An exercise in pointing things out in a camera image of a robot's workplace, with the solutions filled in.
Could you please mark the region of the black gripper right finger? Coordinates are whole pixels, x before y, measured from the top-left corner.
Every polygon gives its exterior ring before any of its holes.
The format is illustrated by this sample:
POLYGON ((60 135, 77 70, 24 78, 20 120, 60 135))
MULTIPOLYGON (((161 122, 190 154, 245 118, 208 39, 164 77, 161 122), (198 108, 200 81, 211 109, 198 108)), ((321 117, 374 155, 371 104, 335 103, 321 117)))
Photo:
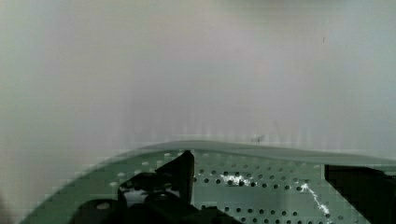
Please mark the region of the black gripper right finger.
POLYGON ((359 166, 326 165, 325 179, 371 224, 395 224, 394 175, 359 166))

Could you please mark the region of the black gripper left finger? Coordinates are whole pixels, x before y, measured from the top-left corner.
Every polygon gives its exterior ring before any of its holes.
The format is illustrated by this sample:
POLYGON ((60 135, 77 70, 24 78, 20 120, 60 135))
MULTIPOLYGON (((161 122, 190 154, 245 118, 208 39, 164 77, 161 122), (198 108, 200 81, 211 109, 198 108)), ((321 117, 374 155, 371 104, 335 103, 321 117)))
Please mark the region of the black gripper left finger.
POLYGON ((194 156, 185 151, 120 184, 117 199, 83 203, 67 224, 242 224, 216 207, 193 206, 193 183, 194 156))

